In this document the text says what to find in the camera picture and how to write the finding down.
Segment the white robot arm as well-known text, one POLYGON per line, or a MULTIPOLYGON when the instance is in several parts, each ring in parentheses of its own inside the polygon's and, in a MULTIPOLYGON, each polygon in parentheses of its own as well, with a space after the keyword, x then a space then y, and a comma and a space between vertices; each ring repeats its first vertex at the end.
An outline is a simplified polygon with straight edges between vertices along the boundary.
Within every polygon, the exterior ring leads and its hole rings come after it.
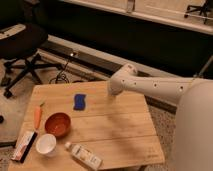
POLYGON ((213 80, 138 77, 125 64, 108 81, 108 92, 134 91, 177 105, 172 154, 174 171, 213 171, 213 80))

